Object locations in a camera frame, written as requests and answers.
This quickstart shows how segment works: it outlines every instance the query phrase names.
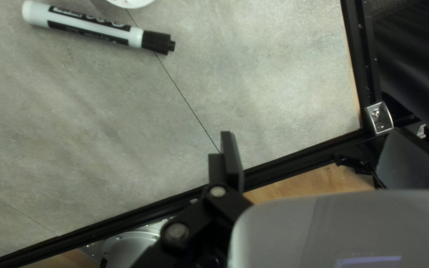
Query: dry erase marker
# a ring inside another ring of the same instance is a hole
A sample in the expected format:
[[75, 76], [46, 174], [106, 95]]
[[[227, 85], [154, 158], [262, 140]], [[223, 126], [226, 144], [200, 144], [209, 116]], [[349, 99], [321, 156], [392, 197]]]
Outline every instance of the dry erase marker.
[[175, 51], [175, 41], [170, 35], [144, 31], [137, 27], [99, 19], [68, 9], [26, 0], [22, 16], [32, 25], [52, 28], [110, 41], [135, 48], [145, 48], [164, 55]]

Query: marker label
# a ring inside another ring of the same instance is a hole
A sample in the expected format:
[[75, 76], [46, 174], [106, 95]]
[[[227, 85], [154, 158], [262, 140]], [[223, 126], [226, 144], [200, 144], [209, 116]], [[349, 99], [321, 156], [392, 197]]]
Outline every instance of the marker label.
[[109, 41], [109, 42], [118, 43], [118, 44], [128, 46], [128, 40], [120, 38], [120, 37], [115, 37], [115, 36], [103, 34], [103, 33], [97, 33], [97, 32], [89, 31], [86, 29], [81, 29], [78, 27], [58, 23], [55, 21], [47, 21], [47, 24], [49, 25], [50, 28], [53, 28], [53, 29], [63, 30], [66, 32], [74, 33], [74, 34], [80, 34], [80, 35], [92, 37], [95, 39], [105, 40], [105, 41]]
[[100, 25], [103, 25], [103, 26], [108, 26], [108, 27], [112, 27], [112, 28], [115, 28], [115, 29], [119, 29], [119, 30], [130, 32], [130, 27], [131, 27], [130, 25], [123, 24], [123, 23], [118, 23], [118, 22], [115, 22], [115, 21], [108, 21], [108, 20], [104, 20], [104, 19], [99, 19], [99, 18], [96, 18], [94, 16], [82, 14], [82, 13], [79, 13], [79, 12], [76, 12], [76, 11], [72, 11], [72, 10], [69, 10], [69, 9], [63, 9], [63, 8], [58, 8], [58, 7], [51, 6], [49, 8], [49, 12], [57, 13], [57, 14], [60, 14], [60, 15], [65, 15], [65, 16], [71, 17], [71, 18], [76, 18], [76, 19], [79, 19], [79, 20], [88, 21], [88, 22], [100, 24]]

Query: black marker cap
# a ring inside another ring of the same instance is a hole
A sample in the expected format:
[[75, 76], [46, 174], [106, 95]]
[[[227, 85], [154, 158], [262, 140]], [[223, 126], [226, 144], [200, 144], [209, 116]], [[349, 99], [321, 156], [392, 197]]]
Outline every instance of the black marker cap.
[[171, 41], [170, 38], [169, 34], [144, 31], [142, 47], [163, 55], [168, 55], [169, 51], [175, 51], [175, 41]]

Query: black clamp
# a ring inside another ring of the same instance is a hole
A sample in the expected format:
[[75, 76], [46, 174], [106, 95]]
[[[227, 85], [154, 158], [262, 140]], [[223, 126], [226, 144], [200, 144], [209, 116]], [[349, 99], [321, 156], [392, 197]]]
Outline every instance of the black clamp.
[[242, 195], [244, 171], [232, 133], [221, 132], [221, 148], [208, 155], [210, 183], [203, 196], [165, 224], [161, 239], [132, 268], [226, 266], [231, 230], [252, 203]]

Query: metal corner bracket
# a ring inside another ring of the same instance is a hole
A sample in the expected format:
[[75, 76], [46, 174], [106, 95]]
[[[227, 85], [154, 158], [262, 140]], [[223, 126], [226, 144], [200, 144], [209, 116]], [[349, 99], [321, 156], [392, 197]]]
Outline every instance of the metal corner bracket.
[[392, 117], [383, 101], [367, 106], [364, 109], [369, 119], [368, 125], [375, 136], [388, 133], [393, 129]]

